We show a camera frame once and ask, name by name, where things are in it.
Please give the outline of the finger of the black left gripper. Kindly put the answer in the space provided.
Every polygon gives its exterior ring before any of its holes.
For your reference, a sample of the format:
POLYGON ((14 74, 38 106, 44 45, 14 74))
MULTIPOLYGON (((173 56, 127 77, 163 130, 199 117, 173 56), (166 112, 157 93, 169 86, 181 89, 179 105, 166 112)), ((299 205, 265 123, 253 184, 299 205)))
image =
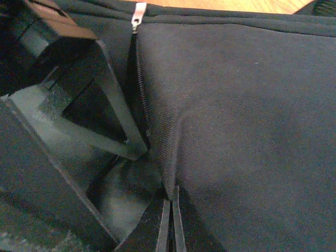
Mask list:
POLYGON ((72 139, 24 95, 1 97, 1 197, 94 249, 115 249, 147 206, 147 158, 132 161, 72 139))
POLYGON ((38 120, 129 160, 148 151, 144 128, 129 108, 102 41, 96 40, 53 80, 37 107, 38 120))

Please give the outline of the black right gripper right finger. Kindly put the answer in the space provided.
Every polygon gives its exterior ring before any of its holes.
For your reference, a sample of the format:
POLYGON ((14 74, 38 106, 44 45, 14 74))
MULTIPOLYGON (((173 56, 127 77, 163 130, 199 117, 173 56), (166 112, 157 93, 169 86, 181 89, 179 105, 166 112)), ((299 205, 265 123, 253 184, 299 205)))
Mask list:
POLYGON ((175 233, 175 243, 177 252, 187 252, 183 222, 180 210, 179 201, 179 186, 176 185, 174 188, 173 199, 172 199, 172 210, 173 210, 173 221, 174 221, 174 233, 175 233))

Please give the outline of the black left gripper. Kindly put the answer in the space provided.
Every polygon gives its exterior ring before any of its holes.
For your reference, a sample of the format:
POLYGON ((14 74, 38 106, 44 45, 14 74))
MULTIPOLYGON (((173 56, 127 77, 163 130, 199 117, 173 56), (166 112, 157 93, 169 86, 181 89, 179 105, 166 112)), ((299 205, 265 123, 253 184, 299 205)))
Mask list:
POLYGON ((95 40, 53 1, 1 1, 1 95, 42 82, 95 40))

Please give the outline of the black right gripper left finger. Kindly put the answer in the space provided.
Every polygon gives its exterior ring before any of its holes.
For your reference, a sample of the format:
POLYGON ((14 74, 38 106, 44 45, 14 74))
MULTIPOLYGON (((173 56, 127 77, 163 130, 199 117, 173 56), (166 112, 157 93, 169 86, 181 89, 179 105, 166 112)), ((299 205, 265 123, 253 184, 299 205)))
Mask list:
POLYGON ((167 248, 169 238, 169 226, 170 226, 170 206, 171 206, 170 201, 164 199, 160 228, 155 248, 156 252, 164 252, 166 251, 167 248))

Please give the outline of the black student backpack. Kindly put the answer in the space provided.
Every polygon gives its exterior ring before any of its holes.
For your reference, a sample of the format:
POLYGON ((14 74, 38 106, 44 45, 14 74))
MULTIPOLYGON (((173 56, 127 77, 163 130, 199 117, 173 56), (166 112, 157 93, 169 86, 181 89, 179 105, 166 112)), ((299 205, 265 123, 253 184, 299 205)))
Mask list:
MULTIPOLYGON (((291 15, 53 2, 106 45, 144 128, 147 206, 94 249, 1 197, 1 251, 155 251, 164 199, 176 251, 176 185, 187 251, 335 251, 335 1, 291 15)), ((36 115, 71 63, 4 96, 36 115)))

